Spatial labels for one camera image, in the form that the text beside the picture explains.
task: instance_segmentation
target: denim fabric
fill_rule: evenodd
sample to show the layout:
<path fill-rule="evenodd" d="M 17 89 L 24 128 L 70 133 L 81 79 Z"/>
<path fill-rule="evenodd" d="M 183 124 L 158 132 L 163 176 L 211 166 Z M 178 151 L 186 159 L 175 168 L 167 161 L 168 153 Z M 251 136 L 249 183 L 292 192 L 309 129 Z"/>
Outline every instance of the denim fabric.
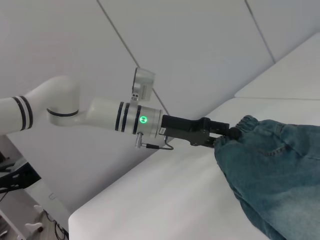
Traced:
<path fill-rule="evenodd" d="M 215 158 L 251 223 L 272 240 L 320 239 L 320 127 L 245 116 Z"/>

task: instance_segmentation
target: black stripe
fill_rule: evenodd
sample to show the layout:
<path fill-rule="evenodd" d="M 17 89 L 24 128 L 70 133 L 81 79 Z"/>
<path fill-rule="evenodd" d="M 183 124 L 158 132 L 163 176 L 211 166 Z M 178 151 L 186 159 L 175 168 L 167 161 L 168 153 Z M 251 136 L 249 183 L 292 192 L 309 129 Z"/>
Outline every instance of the black stripe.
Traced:
<path fill-rule="evenodd" d="M 57 113 L 57 112 L 54 112 L 54 111 L 51 111 L 49 110 L 48 108 L 46 109 L 48 111 L 48 113 L 50 113 L 51 115 L 53 116 L 57 116 L 57 117 L 72 117 L 74 115 L 76 115 L 79 110 L 73 112 L 73 113 Z"/>
<path fill-rule="evenodd" d="M 126 128 L 129 106 L 130 106 L 130 103 L 125 104 L 125 109 L 124 109 L 124 114 L 123 114 L 123 119 L 122 119 L 122 128 L 121 128 L 121 132 L 123 132 L 123 133 L 125 132 L 125 128 Z"/>
<path fill-rule="evenodd" d="M 34 115 L 32 113 L 32 109 L 31 106 L 28 102 L 28 100 L 24 97 L 24 96 L 20 96 L 20 98 L 22 98 L 22 100 L 24 101 L 26 108 L 28 109 L 28 113 L 29 113 L 29 127 L 28 129 L 30 129 L 32 127 L 32 124 L 34 124 Z"/>
<path fill-rule="evenodd" d="M 116 116 L 116 122 L 115 122 L 115 130 L 119 130 L 119 123 L 120 123 L 120 117 L 121 117 L 121 111 L 122 107 L 124 106 L 124 102 L 120 102 L 119 109 L 118 109 L 118 115 Z"/>
<path fill-rule="evenodd" d="M 16 103 L 18 104 L 19 109 L 20 109 L 20 112 L 21 112 L 22 128 L 21 128 L 20 131 L 25 130 L 25 129 L 26 129 L 26 123 L 27 123 L 27 121 L 26 121 L 26 113 L 25 113 L 24 107 L 22 106 L 22 103 L 20 102 L 20 100 L 19 100 L 17 97 L 13 96 L 12 98 L 13 98 L 13 99 L 16 101 Z"/>
<path fill-rule="evenodd" d="M 141 106 L 138 105 L 138 109 L 137 109 L 136 115 L 135 115 L 135 121 L 134 121 L 134 127 L 133 127 L 133 132 L 132 132 L 132 134 L 136 134 L 136 133 L 137 133 L 137 128 L 138 128 L 138 121 L 139 121 L 139 117 L 140 117 L 140 112 L 141 112 Z"/>

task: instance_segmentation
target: robotic arm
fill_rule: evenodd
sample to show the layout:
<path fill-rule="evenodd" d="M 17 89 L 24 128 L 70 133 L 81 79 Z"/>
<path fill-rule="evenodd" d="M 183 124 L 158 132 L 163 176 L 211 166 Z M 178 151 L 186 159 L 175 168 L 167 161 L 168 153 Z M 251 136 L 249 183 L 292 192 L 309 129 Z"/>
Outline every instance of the robotic arm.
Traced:
<path fill-rule="evenodd" d="M 193 146 L 214 147 L 210 133 L 238 138 L 237 128 L 209 118 L 188 120 L 163 115 L 159 109 L 139 105 L 149 101 L 155 75 L 137 68 L 130 102 L 96 98 L 88 110 L 79 111 L 79 83 L 67 76 L 54 77 L 24 96 L 0 99 L 0 135 L 24 131 L 34 126 L 47 111 L 49 121 L 57 126 L 90 125 L 137 135 L 136 147 L 158 149 L 142 143 L 142 136 L 158 135 L 188 140 Z"/>

